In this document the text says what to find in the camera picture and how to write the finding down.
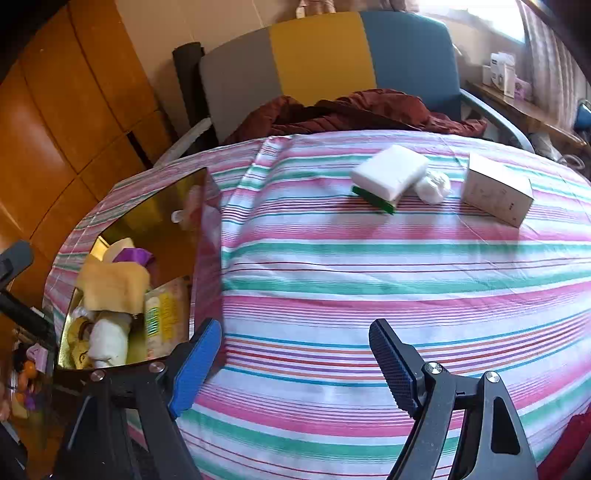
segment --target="wooden shelf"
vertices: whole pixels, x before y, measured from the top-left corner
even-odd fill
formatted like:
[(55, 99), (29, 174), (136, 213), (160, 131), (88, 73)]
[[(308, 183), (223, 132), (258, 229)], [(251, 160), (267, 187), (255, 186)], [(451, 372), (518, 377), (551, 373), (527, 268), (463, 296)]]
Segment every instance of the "wooden shelf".
[(522, 125), (519, 126), (525, 126), (528, 133), (545, 131), (550, 135), (558, 136), (575, 148), (584, 148), (586, 146), (585, 141), (574, 131), (559, 127), (555, 119), (531, 102), (507, 97), (494, 87), (487, 87), (481, 83), (468, 82), (468, 90), (476, 96), (485, 97), (500, 104), (510, 113), (520, 117)]

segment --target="curtain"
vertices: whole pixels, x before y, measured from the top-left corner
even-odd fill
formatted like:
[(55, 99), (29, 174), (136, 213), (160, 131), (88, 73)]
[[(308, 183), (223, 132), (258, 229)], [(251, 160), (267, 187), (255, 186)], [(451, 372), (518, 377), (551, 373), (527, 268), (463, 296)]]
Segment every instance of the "curtain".
[(518, 4), (530, 49), (535, 104), (556, 119), (562, 128), (570, 130), (579, 100), (586, 96), (587, 81), (554, 31), (530, 7), (521, 1)]
[(324, 13), (362, 10), (417, 12), (418, 0), (301, 0), (295, 16), (302, 18)]

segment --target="green scouring pad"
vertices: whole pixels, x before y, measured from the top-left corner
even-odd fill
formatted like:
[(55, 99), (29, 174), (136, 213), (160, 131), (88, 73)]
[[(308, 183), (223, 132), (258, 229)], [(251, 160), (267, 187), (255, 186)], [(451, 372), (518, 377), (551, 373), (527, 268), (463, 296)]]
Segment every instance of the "green scouring pad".
[(358, 187), (357, 185), (353, 185), (353, 193), (356, 193), (369, 204), (379, 208), (380, 210), (383, 210), (386, 213), (389, 213), (390, 215), (393, 215), (396, 211), (396, 207), (392, 203), (387, 202), (383, 198), (380, 198), (377, 195), (374, 195), (373, 193)]

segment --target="orange fruit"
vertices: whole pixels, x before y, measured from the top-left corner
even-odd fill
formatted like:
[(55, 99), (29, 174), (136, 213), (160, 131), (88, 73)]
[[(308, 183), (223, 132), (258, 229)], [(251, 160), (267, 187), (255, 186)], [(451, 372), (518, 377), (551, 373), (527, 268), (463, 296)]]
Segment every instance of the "orange fruit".
[(35, 378), (37, 376), (37, 369), (35, 368), (35, 362), (27, 360), (24, 368), (22, 369), (27, 375), (27, 378)]

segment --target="yellow package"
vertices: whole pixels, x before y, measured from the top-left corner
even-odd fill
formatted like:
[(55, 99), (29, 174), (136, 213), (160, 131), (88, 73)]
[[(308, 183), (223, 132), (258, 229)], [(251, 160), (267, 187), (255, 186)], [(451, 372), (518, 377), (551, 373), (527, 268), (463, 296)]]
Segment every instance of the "yellow package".
[(189, 339), (187, 277), (179, 277), (145, 295), (146, 359), (169, 355)]

